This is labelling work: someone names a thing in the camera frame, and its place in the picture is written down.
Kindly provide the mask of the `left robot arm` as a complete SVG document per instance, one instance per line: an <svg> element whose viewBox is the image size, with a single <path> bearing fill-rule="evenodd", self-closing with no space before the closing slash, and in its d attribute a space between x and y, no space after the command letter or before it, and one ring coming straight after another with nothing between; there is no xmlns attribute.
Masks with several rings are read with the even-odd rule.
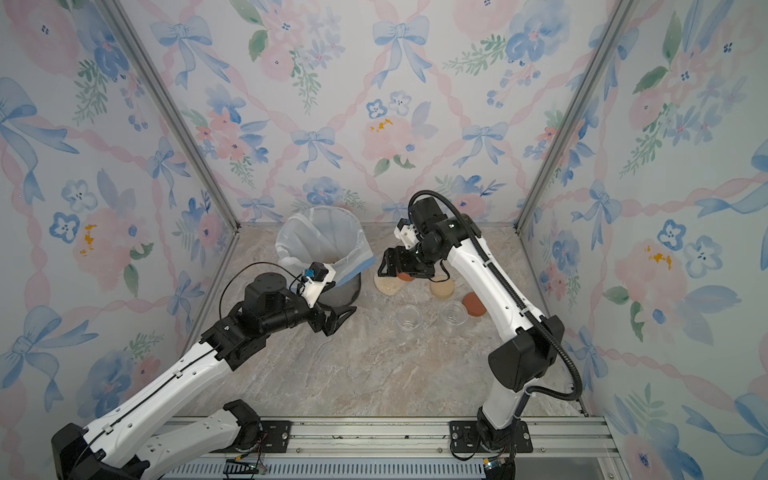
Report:
<svg viewBox="0 0 768 480"><path fill-rule="evenodd" d="M355 313L319 298L335 286L332 269L314 263L294 283L258 275L229 313L168 370L124 404L85 427L68 424L52 438L59 479L159 479L207 453L250 451L265 437L260 416L243 400L165 434L159 428L194 397L265 348L270 336L306 324L332 336Z"/></svg>

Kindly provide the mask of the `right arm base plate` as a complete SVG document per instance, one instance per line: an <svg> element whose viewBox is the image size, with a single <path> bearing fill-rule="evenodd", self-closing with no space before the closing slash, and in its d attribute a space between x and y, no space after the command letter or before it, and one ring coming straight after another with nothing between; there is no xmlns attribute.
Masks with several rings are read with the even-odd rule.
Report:
<svg viewBox="0 0 768 480"><path fill-rule="evenodd" d="M528 426L522 420L502 430L480 420L453 420L448 428L449 446L456 454L532 453L534 450Z"/></svg>

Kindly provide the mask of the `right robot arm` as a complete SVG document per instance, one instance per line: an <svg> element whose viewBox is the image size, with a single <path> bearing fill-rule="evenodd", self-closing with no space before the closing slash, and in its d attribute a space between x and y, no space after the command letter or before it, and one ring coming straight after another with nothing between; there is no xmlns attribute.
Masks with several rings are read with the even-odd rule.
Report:
<svg viewBox="0 0 768 480"><path fill-rule="evenodd" d="M485 307L502 344L488 356L494 377L477 414L480 443L509 448L531 395L562 357L562 322L546 316L514 285L490 253L479 227L443 195L422 190L394 230L399 245L387 249L377 274L434 280L437 268L458 273Z"/></svg>

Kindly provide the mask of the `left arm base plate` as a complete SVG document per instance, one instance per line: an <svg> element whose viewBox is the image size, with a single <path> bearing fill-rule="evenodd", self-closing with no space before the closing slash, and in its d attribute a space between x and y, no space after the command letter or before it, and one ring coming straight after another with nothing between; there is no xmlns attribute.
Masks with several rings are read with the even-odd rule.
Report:
<svg viewBox="0 0 768 480"><path fill-rule="evenodd" d="M214 453L286 453L291 438L293 423L289 420L262 420L245 428L239 433L234 444Z"/></svg>

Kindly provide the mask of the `glass jar with rice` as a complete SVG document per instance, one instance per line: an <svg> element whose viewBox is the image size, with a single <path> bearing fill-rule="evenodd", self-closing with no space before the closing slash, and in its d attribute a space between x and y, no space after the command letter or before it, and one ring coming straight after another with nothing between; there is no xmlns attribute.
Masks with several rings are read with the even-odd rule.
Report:
<svg viewBox="0 0 768 480"><path fill-rule="evenodd" d="M416 332L423 324L423 316L414 305L403 305L394 315L395 324L404 333Z"/></svg>

